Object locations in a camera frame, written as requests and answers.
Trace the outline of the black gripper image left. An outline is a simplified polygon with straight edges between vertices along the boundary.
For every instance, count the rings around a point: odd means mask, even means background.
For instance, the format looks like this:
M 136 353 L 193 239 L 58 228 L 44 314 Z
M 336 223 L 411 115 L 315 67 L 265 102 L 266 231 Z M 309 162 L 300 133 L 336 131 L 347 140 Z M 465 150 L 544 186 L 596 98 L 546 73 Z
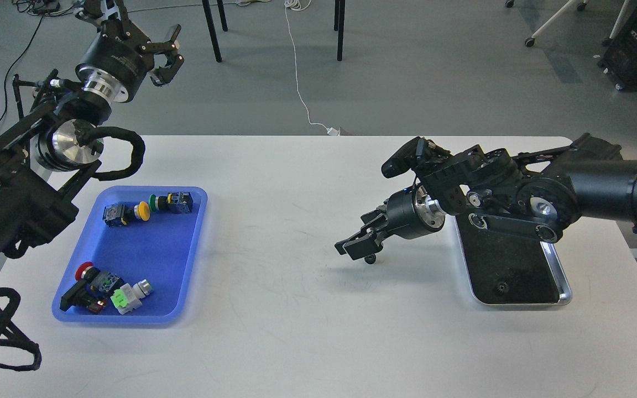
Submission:
M 122 84 L 124 94 L 116 102 L 133 100 L 147 73 L 157 87 L 171 83 L 184 65 L 177 38 L 181 25 L 174 24 L 163 42 L 152 42 L 135 25 L 122 1 L 74 1 L 76 18 L 96 26 L 98 33 L 76 66 L 76 76 L 84 80 L 92 70 L 102 70 Z M 164 66 L 154 68 L 152 55 L 165 55 Z

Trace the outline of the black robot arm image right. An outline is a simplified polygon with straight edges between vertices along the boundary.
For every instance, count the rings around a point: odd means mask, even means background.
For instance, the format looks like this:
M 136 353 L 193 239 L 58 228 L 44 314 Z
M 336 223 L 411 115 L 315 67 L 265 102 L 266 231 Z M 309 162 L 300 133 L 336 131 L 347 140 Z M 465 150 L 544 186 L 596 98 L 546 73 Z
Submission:
M 568 146 L 521 152 L 479 145 L 458 154 L 412 138 L 382 165 L 386 178 L 412 171 L 414 183 L 361 216 L 362 227 L 335 244 L 364 259 L 391 236 L 415 239 L 442 229 L 447 215 L 465 215 L 476 229 L 556 243 L 581 217 L 625 220 L 637 233 L 637 160 L 590 134 Z

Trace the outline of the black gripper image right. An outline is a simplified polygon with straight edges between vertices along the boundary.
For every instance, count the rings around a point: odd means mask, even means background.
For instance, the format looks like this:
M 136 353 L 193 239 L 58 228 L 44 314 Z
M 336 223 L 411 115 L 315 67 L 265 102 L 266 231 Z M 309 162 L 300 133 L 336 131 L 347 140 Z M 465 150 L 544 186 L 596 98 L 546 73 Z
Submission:
M 377 207 L 361 220 L 356 234 L 335 244 L 339 255 L 347 254 L 352 260 L 375 257 L 391 235 L 415 239 L 439 232 L 446 214 L 425 188 L 405 188 L 387 199 L 387 207 Z

